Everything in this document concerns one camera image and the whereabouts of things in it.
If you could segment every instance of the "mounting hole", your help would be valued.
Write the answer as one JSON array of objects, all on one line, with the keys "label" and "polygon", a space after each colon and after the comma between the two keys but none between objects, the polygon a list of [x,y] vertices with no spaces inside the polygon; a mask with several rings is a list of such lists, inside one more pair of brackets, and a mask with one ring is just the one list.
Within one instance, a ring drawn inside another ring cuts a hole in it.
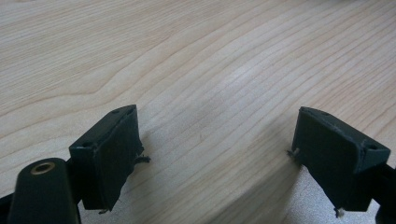
[{"label": "mounting hole", "polygon": [[46,161],[33,167],[30,173],[32,175],[43,175],[44,173],[52,170],[54,167],[55,167],[55,163],[53,163],[52,161]]},{"label": "mounting hole", "polygon": [[376,145],[374,145],[374,144],[369,144],[369,145],[367,145],[367,147],[368,147],[369,149],[373,149],[373,150],[378,149],[378,147],[377,147]]},{"label": "mounting hole", "polygon": [[82,144],[83,147],[90,147],[93,145],[93,142],[85,142]]}]

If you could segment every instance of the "wood grain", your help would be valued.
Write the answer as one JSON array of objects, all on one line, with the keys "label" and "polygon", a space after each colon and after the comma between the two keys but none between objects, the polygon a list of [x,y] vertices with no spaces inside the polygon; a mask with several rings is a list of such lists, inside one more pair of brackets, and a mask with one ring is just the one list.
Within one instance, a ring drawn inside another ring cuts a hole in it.
[{"label": "wood grain", "polygon": [[0,196],[136,104],[152,163],[83,223],[374,223],[375,203],[335,219],[285,151],[301,105],[396,148],[395,1],[3,0],[0,18]]}]

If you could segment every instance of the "light wood surface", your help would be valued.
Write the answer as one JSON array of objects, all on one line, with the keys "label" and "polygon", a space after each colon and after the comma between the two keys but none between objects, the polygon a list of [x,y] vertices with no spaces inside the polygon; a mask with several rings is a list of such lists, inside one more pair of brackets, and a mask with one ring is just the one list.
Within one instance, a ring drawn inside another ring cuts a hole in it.
[{"label": "light wood surface", "polygon": [[374,223],[375,203],[336,219],[286,150],[301,105],[396,148],[396,1],[3,0],[0,18],[0,196],[136,104],[152,162],[83,223]]}]

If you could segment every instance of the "wooden table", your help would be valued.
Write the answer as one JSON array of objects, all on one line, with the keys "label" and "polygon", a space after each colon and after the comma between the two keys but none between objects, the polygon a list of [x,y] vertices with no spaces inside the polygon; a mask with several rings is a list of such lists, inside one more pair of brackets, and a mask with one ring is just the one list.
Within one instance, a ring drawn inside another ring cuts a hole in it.
[{"label": "wooden table", "polygon": [[136,104],[152,162],[83,223],[374,223],[376,203],[336,219],[285,151],[301,105],[396,148],[395,1],[3,0],[0,17],[0,196]]}]

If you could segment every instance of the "black plastic part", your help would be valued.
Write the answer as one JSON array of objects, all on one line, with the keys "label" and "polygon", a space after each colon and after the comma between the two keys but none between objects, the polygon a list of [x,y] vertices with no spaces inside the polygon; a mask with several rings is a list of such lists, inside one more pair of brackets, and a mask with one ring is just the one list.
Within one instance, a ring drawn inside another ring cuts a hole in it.
[{"label": "black plastic part", "polygon": [[37,161],[20,172],[8,223],[80,223],[64,160]]},{"label": "black plastic part", "polygon": [[109,112],[69,150],[73,182],[86,209],[111,210],[134,165],[149,161],[140,157],[136,105]]},{"label": "black plastic part", "polygon": [[13,194],[8,194],[7,196],[0,199],[0,224],[6,224],[9,209],[11,208]]},{"label": "black plastic part", "polygon": [[378,174],[387,167],[390,150],[326,112],[300,109],[291,154],[307,167],[336,209],[366,211],[375,195],[395,193],[377,191],[386,188],[379,184]]},{"label": "black plastic part", "polygon": [[396,223],[396,170],[388,165],[378,169],[373,198],[381,204],[377,223]]}]

